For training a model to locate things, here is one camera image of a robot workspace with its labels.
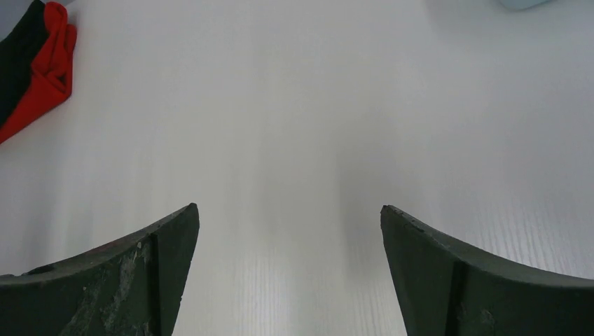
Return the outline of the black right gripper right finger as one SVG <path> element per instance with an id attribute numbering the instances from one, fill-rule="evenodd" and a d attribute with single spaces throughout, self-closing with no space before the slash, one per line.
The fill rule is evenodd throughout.
<path id="1" fill-rule="evenodd" d="M 406 212 L 381 211 L 409 335 L 592 335 L 593 281 L 499 257 Z"/>

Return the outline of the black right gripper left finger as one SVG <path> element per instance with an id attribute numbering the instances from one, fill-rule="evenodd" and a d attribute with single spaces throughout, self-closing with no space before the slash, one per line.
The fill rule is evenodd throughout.
<path id="1" fill-rule="evenodd" d="M 117 240 L 1 276 L 2 335 L 171 335 L 200 229 L 196 204 Z"/>

